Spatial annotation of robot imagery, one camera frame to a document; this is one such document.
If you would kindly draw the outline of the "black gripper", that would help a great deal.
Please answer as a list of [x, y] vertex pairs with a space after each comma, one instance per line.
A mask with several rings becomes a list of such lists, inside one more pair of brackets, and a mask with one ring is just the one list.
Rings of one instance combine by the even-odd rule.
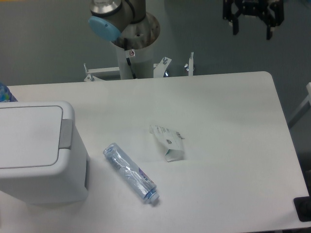
[[224, 0], [223, 19], [232, 26], [233, 35], [239, 32], [238, 17], [257, 16], [267, 26], [266, 39], [273, 36], [274, 28], [280, 26], [284, 21], [283, 0]]

